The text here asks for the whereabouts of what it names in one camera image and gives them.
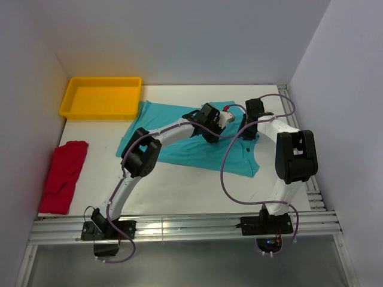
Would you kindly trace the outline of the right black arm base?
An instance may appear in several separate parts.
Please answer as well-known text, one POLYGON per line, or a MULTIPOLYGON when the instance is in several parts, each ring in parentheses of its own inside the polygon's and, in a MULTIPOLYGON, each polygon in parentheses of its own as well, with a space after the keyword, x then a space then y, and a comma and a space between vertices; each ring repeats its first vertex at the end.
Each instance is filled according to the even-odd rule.
POLYGON ((257 216, 240 217, 235 225, 243 236, 268 236, 256 239, 257 247, 265 253, 274 254, 282 249, 282 235, 294 234, 293 223, 288 213, 270 215, 262 208, 257 216))

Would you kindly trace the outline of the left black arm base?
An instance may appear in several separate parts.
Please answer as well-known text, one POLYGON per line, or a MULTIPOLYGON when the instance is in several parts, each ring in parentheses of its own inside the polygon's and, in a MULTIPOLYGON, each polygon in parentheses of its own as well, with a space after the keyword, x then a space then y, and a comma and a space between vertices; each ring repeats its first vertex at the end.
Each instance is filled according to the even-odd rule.
POLYGON ((90 219, 84 217, 84 224, 81 231, 80 240, 83 242, 93 242, 93 253, 97 259, 108 259, 117 255, 120 249, 120 243, 126 239, 121 232, 126 234, 130 239, 134 239, 136 231, 136 221, 116 219, 113 224, 117 230, 104 218, 99 208, 92 208, 90 219))

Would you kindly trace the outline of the teal t shirt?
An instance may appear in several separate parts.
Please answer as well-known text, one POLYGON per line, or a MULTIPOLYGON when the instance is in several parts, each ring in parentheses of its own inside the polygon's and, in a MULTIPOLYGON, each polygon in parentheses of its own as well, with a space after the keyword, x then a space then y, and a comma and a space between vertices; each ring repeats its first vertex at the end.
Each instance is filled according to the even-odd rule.
MULTIPOLYGON (((194 110, 194 107, 141 101, 138 117, 121 138, 115 156, 122 156, 123 150, 136 129, 140 127, 146 130, 160 129, 173 124, 182 115, 194 110)), ((228 153, 224 171, 252 178, 260 168, 254 156, 258 138, 257 136, 253 141, 238 138, 228 153)), ((162 148, 158 161, 219 171, 230 143, 231 138, 221 138, 217 143, 210 144, 201 135, 194 136, 162 148)))

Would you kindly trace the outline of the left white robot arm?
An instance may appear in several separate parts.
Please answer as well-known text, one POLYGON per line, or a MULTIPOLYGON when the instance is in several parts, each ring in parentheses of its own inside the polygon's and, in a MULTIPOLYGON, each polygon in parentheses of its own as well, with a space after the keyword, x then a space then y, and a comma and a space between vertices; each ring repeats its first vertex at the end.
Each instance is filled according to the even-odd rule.
POLYGON ((142 127, 135 130, 122 152, 122 176, 113 192, 92 212, 91 222, 95 233, 109 239, 117 231, 117 220, 122 208, 137 183, 149 175, 164 147, 180 140, 201 135, 208 143, 217 143, 226 126, 235 116, 224 108, 222 111, 210 103, 200 110, 184 114, 176 122, 156 130, 142 127))

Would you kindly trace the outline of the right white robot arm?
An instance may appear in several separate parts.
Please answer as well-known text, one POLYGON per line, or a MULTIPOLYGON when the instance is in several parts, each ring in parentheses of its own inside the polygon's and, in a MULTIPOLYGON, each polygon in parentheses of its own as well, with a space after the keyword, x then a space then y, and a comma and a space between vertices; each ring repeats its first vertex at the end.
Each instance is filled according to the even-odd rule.
POLYGON ((310 130, 299 130, 266 112, 261 99, 245 102, 246 114, 239 130, 245 141, 252 141, 260 133, 275 143, 275 171, 277 182, 269 203, 268 213, 259 218, 259 226, 265 233, 272 233, 279 227, 278 216, 289 211, 289 204, 302 184, 318 171, 314 134, 310 130))

